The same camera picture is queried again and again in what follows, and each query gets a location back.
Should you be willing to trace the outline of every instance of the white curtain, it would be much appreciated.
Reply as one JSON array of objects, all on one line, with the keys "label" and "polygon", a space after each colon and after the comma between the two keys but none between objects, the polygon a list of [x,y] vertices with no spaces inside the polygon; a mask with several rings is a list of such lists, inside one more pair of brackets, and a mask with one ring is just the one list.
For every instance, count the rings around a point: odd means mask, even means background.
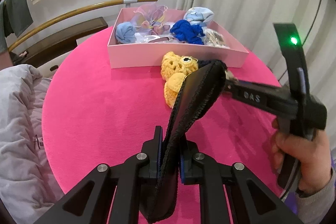
[{"label": "white curtain", "polygon": [[331,147],[336,148],[335,0],[177,0],[176,3],[176,8],[182,10],[196,6],[210,8],[215,21],[252,50],[281,78],[281,84],[288,81],[288,76],[285,73],[281,77],[286,64],[272,23],[294,22],[302,41],[309,34],[304,50],[311,93],[328,109],[327,132]]}]

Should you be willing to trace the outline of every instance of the green towel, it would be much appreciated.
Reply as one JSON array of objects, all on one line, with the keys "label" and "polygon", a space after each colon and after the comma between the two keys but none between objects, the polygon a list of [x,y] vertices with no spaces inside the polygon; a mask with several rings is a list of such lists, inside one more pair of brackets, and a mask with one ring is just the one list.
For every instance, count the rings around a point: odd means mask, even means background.
[{"label": "green towel", "polygon": [[5,37],[9,36],[11,33],[14,33],[11,23],[9,22],[6,1],[3,3],[3,30],[5,31]]},{"label": "green towel", "polygon": [[3,2],[0,3],[0,54],[7,50],[5,31],[3,28]]},{"label": "green towel", "polygon": [[33,23],[27,0],[6,0],[6,8],[11,27],[19,37]]}]

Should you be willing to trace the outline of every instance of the crochet toy eye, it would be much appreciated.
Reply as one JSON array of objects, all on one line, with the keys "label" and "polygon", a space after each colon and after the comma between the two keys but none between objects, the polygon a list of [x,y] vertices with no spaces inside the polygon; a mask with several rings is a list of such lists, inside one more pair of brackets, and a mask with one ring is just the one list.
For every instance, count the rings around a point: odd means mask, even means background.
[{"label": "crochet toy eye", "polygon": [[191,58],[190,57],[185,57],[183,58],[183,62],[190,62],[191,61]]}]

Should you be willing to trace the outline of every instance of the light blue fabric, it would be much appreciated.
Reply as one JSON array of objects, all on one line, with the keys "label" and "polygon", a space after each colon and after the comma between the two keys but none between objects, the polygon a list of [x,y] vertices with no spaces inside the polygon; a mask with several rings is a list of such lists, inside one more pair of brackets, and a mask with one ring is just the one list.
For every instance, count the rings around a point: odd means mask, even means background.
[{"label": "light blue fabric", "polygon": [[115,38],[122,44],[131,44],[136,40],[135,32],[135,27],[130,22],[123,22],[117,26]]},{"label": "light blue fabric", "polygon": [[208,8],[193,7],[185,13],[183,19],[191,25],[199,24],[204,27],[213,19],[213,12]]}]

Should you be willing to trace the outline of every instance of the round table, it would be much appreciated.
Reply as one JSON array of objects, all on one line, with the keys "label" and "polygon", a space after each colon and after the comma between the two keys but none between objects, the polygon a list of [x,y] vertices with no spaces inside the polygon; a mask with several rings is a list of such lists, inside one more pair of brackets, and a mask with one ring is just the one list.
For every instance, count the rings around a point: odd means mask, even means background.
[{"label": "round table", "polygon": [[[156,125],[167,129],[171,109],[163,97],[160,67],[111,69],[111,31],[91,36],[71,52],[54,75],[43,104],[44,146],[65,193],[98,164],[117,165],[140,152]],[[251,52],[243,67],[231,71],[238,79],[278,85]],[[269,160],[272,119],[269,113],[221,95],[186,136],[220,163],[244,163],[279,195]],[[179,183],[175,212],[162,223],[200,223],[198,189]],[[142,215],[139,223],[146,223]]]}]

